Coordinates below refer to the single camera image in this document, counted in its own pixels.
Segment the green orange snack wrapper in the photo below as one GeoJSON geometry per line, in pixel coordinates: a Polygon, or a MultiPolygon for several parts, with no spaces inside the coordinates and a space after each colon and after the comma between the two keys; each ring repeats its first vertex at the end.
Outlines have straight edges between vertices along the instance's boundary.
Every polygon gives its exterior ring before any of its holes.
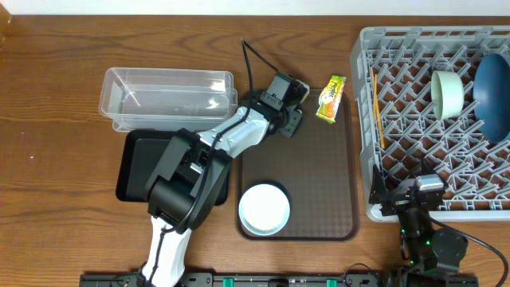
{"type": "Polygon", "coordinates": [[[330,124],[335,123],[335,117],[342,100],[346,77],[332,75],[326,87],[319,96],[319,107],[316,116],[330,124]]]}

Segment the mint green bowl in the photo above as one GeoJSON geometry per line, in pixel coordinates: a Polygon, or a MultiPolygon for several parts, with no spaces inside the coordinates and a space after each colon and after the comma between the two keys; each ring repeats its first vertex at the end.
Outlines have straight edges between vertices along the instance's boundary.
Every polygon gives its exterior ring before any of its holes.
{"type": "Polygon", "coordinates": [[[461,78],[454,72],[433,71],[431,78],[433,113],[437,120],[458,117],[464,105],[464,89],[461,78]]]}

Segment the dark blue plate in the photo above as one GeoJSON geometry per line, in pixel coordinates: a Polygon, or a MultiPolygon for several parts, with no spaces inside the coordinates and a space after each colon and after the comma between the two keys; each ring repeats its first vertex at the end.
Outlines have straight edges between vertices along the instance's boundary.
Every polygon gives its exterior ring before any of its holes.
{"type": "Polygon", "coordinates": [[[490,53],[481,61],[474,78],[473,99],[480,130],[492,143],[509,140],[509,55],[490,53]]]}

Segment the white bowl light blue rim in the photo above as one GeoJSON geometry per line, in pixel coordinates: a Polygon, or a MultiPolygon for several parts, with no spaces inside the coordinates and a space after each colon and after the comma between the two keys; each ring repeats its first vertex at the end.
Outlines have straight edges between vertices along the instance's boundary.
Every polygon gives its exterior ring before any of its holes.
{"type": "Polygon", "coordinates": [[[271,183],[259,183],[241,196],[238,216],[250,233],[270,236],[284,228],[290,210],[289,199],[281,188],[271,183]]]}

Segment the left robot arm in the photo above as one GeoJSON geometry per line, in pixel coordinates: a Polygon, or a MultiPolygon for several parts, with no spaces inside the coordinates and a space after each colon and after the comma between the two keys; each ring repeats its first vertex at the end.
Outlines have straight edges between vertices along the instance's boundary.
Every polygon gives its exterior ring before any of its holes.
{"type": "Polygon", "coordinates": [[[266,90],[249,91],[235,114],[215,128],[177,131],[144,188],[153,228],[139,286],[174,286],[184,274],[190,236],[211,212],[232,161],[267,136],[293,136],[301,118],[299,105],[309,85],[277,73],[266,90]]]}

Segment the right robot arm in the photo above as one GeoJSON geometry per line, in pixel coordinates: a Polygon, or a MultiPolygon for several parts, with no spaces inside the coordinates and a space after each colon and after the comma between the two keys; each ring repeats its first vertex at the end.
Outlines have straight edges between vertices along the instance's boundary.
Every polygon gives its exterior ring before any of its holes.
{"type": "Polygon", "coordinates": [[[400,191],[386,189],[377,166],[372,169],[369,203],[380,205],[383,216],[395,215],[401,226],[401,256],[410,263],[388,276],[386,286],[452,286],[453,275],[459,272],[468,242],[445,227],[435,229],[430,211],[443,203],[449,184],[422,161],[422,173],[401,182],[400,191]]]}

